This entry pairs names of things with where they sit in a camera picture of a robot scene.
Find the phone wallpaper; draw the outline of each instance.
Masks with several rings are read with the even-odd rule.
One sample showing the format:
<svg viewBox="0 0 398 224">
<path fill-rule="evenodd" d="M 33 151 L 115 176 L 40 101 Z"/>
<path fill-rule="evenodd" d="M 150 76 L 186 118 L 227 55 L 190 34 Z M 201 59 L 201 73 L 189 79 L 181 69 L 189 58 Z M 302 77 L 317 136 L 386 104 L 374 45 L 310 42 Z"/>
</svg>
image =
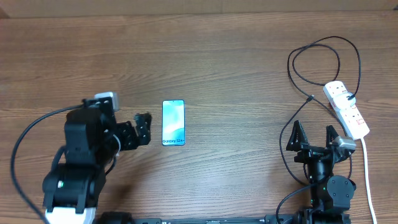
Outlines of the phone wallpaper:
<svg viewBox="0 0 398 224">
<path fill-rule="evenodd" d="M 162 144 L 182 146 L 185 144 L 184 101 L 163 101 Z"/>
</svg>

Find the samsung galaxy phone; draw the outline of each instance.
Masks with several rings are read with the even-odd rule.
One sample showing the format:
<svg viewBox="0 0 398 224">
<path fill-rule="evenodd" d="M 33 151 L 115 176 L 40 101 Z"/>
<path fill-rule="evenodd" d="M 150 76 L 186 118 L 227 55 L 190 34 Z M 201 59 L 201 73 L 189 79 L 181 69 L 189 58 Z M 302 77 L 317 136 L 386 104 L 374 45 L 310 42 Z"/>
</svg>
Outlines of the samsung galaxy phone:
<svg viewBox="0 0 398 224">
<path fill-rule="evenodd" d="M 183 100 L 163 101 L 162 144 L 185 145 L 185 103 Z"/>
</svg>

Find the power strip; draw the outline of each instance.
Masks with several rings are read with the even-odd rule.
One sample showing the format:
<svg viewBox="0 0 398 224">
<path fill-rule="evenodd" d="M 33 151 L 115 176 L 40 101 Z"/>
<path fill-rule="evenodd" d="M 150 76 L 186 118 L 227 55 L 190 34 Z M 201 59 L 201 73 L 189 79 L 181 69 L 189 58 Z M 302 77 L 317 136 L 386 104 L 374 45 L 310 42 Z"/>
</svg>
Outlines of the power strip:
<svg viewBox="0 0 398 224">
<path fill-rule="evenodd" d="M 335 109 L 338 119 L 341 121 L 341 123 L 343 123 L 347 135 L 354 140 L 360 139 L 362 142 L 366 193 L 368 195 L 369 208 L 371 211 L 373 224 L 377 224 L 369 185 L 368 153 L 366 150 L 365 140 L 363 139 L 363 137 L 369 133 L 369 128 L 355 105 L 355 97 L 349 99 L 353 94 L 347 91 L 346 87 L 341 81 L 327 83 L 323 87 L 323 91 L 325 92 L 331 106 L 333 109 Z"/>
<path fill-rule="evenodd" d="M 352 95 L 341 81 L 327 83 L 323 87 L 331 106 L 335 109 L 339 120 L 343 123 L 347 135 L 354 140 L 361 139 L 369 133 L 369 128 L 356 107 L 356 99 L 348 100 Z"/>
</svg>

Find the wooden table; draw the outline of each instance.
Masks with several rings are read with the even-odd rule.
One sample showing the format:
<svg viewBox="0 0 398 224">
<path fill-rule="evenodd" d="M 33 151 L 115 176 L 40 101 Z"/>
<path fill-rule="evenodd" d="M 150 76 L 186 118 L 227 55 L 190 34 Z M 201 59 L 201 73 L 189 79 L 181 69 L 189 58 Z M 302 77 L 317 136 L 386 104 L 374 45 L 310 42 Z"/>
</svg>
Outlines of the wooden table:
<svg viewBox="0 0 398 224">
<path fill-rule="evenodd" d="M 300 186 L 279 152 L 283 125 L 305 101 L 286 72 L 292 49 L 329 35 L 354 42 L 362 59 L 357 106 L 366 136 L 373 204 L 379 223 L 398 219 L 398 13 L 309 12 L 204 16 L 88 17 L 0 20 L 0 223 L 40 223 L 11 184 L 9 158 L 23 129 L 44 113 L 75 105 L 102 91 L 120 94 L 119 122 L 153 115 L 152 141 L 123 152 L 99 200 L 100 214 L 134 217 L 261 217 Z M 351 46 L 328 40 L 341 56 L 339 80 L 354 91 L 358 61 Z M 297 60 L 311 80 L 327 82 L 336 58 L 314 48 Z M 297 83 L 322 102 L 322 88 Z M 161 144 L 161 104 L 184 99 L 187 144 Z M 325 126 L 338 123 L 309 103 L 297 116 L 313 145 L 324 145 Z M 39 123 L 17 154 L 18 179 L 42 204 L 42 181 L 65 143 L 65 114 Z M 283 137 L 283 147 L 291 125 Z M 302 165 L 289 166 L 303 179 Z M 353 155 L 358 189 L 353 223 L 371 223 L 364 187 L 363 153 Z M 335 167 L 347 175 L 348 162 Z M 308 194 L 291 198 L 292 213 Z"/>
</svg>

